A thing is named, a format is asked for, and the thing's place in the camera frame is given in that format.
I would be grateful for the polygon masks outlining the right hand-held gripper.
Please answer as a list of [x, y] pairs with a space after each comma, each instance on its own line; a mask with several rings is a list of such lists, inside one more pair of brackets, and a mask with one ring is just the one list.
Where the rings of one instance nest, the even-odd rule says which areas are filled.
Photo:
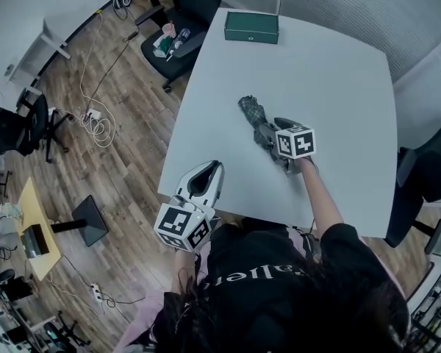
[[276, 144], [277, 152], [292, 160], [316, 153], [313, 129], [287, 118], [276, 117], [274, 124], [265, 122], [259, 126], [261, 144]]

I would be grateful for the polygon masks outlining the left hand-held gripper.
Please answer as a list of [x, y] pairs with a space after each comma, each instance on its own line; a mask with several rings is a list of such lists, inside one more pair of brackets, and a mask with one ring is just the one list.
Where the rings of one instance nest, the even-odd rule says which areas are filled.
[[[199, 253], [216, 228], [219, 217], [214, 207], [220, 198], [224, 178], [223, 163], [210, 161], [188, 171], [176, 186], [168, 203], [162, 203], [154, 232], [166, 245]], [[197, 199], [196, 204], [188, 199]]]

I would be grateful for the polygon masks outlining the person's right forearm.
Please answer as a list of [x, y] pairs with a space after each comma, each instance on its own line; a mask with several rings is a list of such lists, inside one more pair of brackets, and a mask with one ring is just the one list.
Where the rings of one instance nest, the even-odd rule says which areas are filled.
[[342, 224], [343, 217], [312, 160], [308, 157], [302, 157], [296, 159], [295, 164], [301, 169], [316, 230], [319, 236], [322, 236], [328, 228], [335, 224]]

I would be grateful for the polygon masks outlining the person's left forearm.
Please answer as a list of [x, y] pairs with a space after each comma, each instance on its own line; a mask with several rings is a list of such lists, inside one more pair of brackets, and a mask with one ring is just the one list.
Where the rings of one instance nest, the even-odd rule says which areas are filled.
[[174, 257], [171, 291], [182, 295], [198, 285], [196, 265], [200, 255], [178, 250]]

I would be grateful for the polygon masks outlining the white table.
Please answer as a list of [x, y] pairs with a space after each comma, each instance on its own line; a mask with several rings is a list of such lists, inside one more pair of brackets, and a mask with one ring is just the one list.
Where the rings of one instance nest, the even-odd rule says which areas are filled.
[[227, 10], [212, 21], [176, 118], [159, 193], [170, 196], [189, 170], [223, 163], [219, 210], [308, 227], [301, 176], [287, 176], [253, 139], [238, 101], [254, 96], [269, 121], [315, 131], [313, 160], [346, 223], [386, 235], [395, 187], [397, 124], [386, 55], [359, 40], [288, 17], [277, 44], [224, 37]]

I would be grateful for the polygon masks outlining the green box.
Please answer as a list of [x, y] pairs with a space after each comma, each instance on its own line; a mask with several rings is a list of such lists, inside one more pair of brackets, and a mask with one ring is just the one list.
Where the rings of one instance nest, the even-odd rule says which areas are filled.
[[279, 17], [262, 13], [228, 11], [224, 24], [226, 40], [277, 44]]

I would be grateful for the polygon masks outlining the black square stand base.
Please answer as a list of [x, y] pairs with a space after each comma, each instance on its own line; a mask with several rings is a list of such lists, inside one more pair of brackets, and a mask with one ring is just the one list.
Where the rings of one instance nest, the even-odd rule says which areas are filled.
[[108, 232], [108, 227], [96, 206], [94, 198], [87, 196], [71, 213], [72, 220], [51, 224], [53, 233], [78, 230], [87, 247], [101, 240]]

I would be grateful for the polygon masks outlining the clear plastic bottle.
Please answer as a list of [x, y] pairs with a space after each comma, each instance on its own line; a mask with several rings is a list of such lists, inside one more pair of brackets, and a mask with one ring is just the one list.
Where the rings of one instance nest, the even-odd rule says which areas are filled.
[[173, 48], [178, 49], [190, 36], [190, 30], [183, 28], [173, 41]]

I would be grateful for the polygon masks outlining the green and white packet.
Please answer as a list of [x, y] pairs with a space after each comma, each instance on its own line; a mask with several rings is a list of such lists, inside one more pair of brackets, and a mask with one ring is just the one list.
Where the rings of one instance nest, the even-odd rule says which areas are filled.
[[169, 52], [169, 49], [173, 43], [173, 38], [168, 36], [161, 36], [157, 40], [154, 41], [154, 49], [153, 53], [155, 57], [166, 58]]

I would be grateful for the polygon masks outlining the black box on table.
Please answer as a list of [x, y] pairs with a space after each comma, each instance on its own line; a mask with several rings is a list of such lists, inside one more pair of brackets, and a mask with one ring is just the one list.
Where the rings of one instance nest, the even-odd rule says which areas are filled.
[[49, 253], [43, 230], [39, 224], [33, 224], [23, 231], [23, 234], [21, 235], [21, 243], [28, 259], [40, 257]]

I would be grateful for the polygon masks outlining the small white desk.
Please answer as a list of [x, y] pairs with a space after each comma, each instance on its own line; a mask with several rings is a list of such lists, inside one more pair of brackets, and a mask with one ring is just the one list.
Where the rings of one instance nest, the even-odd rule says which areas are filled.
[[11, 82], [22, 86], [31, 93], [41, 94], [38, 89], [32, 86], [33, 82], [40, 80], [40, 76], [25, 65], [26, 59], [39, 42], [44, 42], [53, 52], [59, 53], [65, 59], [71, 59], [71, 55], [65, 50], [68, 44], [51, 30], [46, 23], [46, 19], [31, 18], [18, 30], [18, 36], [12, 39], [11, 60], [9, 64], [13, 64], [14, 69], [9, 76], [4, 75], [4, 82], [6, 84]]

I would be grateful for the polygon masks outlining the metal storage shelf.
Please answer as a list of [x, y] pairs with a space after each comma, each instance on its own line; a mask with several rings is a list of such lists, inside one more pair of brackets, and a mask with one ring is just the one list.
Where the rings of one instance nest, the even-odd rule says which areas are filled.
[[412, 328], [412, 353], [441, 353], [441, 265], [432, 263], [428, 273], [408, 298]]

